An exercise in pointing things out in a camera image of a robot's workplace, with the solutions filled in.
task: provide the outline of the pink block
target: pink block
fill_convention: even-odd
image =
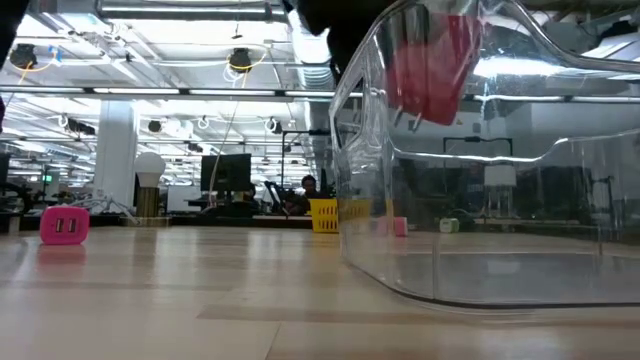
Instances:
[[[393,227],[396,231],[396,236],[406,237],[409,232],[407,226],[407,218],[405,217],[396,217],[393,219]]]
[[[78,245],[89,235],[89,211],[73,206],[51,206],[40,220],[40,238],[46,245]]]

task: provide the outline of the wooden floor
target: wooden floor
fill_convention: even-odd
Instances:
[[[80,247],[27,233],[0,238],[0,276],[7,360],[640,358],[637,309],[421,307],[305,230],[101,228]]]

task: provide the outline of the yellow bin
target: yellow bin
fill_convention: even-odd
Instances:
[[[313,232],[338,232],[338,200],[311,199],[311,220]]]

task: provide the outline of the transparent plastic container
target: transparent plastic container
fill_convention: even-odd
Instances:
[[[468,307],[640,304],[640,64],[567,53],[512,0],[400,1],[330,116],[343,255],[383,284]]]

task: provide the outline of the computer monitor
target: computer monitor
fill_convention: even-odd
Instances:
[[[211,175],[217,156],[202,157],[200,190],[209,191]],[[218,162],[214,191],[250,191],[251,190],[251,154],[222,155]]]

